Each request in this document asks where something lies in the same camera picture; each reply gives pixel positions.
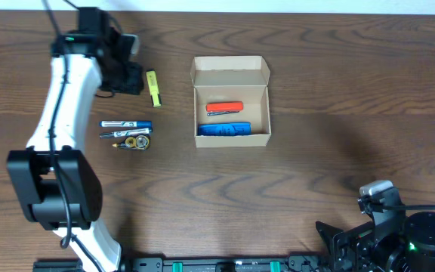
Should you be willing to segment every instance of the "blue pen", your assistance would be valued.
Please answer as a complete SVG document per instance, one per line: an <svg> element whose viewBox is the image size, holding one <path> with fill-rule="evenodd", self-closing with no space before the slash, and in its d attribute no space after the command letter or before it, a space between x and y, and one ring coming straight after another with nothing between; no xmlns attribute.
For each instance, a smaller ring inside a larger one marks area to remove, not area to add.
<svg viewBox="0 0 435 272"><path fill-rule="evenodd" d="M152 128L152 121L102 121L102 128Z"/></svg>

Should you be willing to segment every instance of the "box flap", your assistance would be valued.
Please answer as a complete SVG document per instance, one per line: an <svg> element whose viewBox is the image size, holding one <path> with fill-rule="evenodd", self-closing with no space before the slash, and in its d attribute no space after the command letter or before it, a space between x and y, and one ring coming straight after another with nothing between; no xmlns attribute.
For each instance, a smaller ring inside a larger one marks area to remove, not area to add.
<svg viewBox="0 0 435 272"><path fill-rule="evenodd" d="M190 75L196 87L267 86L270 69L262 56L195 57Z"/></svg>
<svg viewBox="0 0 435 272"><path fill-rule="evenodd" d="M196 136L196 147L265 147L271 134L248 136Z"/></svg>

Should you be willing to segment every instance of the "yellow highlighter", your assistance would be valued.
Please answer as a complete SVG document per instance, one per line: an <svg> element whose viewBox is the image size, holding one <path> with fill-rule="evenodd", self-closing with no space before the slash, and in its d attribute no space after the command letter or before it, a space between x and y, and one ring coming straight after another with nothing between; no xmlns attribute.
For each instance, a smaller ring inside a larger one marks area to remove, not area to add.
<svg viewBox="0 0 435 272"><path fill-rule="evenodd" d="M160 100L159 86L157 85L156 71L147 70L146 75L147 83L149 84L150 97L152 98L152 104L154 107L160 107L162 102Z"/></svg>

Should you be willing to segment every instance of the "marker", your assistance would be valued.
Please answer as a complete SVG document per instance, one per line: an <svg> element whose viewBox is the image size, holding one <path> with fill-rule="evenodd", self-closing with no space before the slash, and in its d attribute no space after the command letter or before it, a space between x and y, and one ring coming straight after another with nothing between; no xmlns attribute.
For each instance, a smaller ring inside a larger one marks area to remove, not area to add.
<svg viewBox="0 0 435 272"><path fill-rule="evenodd" d="M251 135L251 124L248 122L234 122L223 124L200 125L199 136L240 136Z"/></svg>
<svg viewBox="0 0 435 272"><path fill-rule="evenodd" d="M239 111L228 111L228 112L216 112L216 113L208 113L208 116L216 116L230 113L238 113Z"/></svg>
<svg viewBox="0 0 435 272"><path fill-rule="evenodd" d="M152 128L152 121L101 121L102 128Z"/></svg>
<svg viewBox="0 0 435 272"><path fill-rule="evenodd" d="M159 86L157 85L156 71L147 70L147 84L149 84L150 97L152 98L152 104L154 107L162 106L162 101L160 100Z"/></svg>
<svg viewBox="0 0 435 272"><path fill-rule="evenodd" d="M128 137L132 135L149 134L150 132L152 132L151 128L139 128L139 129L131 129L127 131L104 132L104 133L100 133L100 139Z"/></svg>

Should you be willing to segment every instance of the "dark wooden surface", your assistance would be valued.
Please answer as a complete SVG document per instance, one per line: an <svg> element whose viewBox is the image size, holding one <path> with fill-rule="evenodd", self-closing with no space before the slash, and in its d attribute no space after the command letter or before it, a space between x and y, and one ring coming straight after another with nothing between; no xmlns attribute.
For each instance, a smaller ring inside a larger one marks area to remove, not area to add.
<svg viewBox="0 0 435 272"><path fill-rule="evenodd" d="M102 217L126 248L177 256L323 250L321 220L367 221L358 188L389 178L409 204L435 203L435 17L330 14L115 13L140 35L164 107L96 99L86 156L104 191ZM59 12L63 29L74 13ZM0 270L74 258L20 210L5 170L34 131L48 92L53 39L43 12L0 11ZM190 63L264 56L273 135L266 148L199 149ZM101 141L102 119L150 119L145 153Z"/></svg>

